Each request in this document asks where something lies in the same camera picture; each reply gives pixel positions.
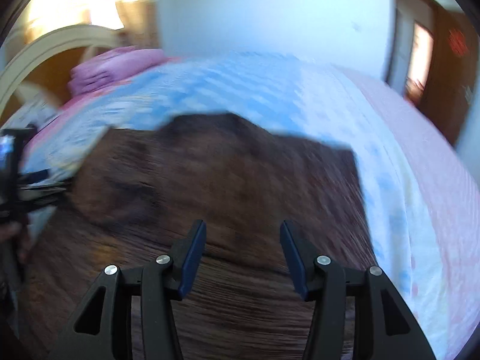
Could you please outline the person's left hand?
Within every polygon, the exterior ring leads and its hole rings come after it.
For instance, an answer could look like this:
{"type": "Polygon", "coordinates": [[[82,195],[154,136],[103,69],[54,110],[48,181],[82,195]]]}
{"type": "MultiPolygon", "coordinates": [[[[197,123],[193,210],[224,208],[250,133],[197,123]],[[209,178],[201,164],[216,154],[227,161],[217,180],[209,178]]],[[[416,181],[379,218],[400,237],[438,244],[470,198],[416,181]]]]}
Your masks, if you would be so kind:
{"type": "Polygon", "coordinates": [[[10,222],[1,225],[1,243],[11,239],[17,241],[16,252],[21,263],[27,263],[31,254],[33,241],[29,232],[29,220],[10,222]]]}

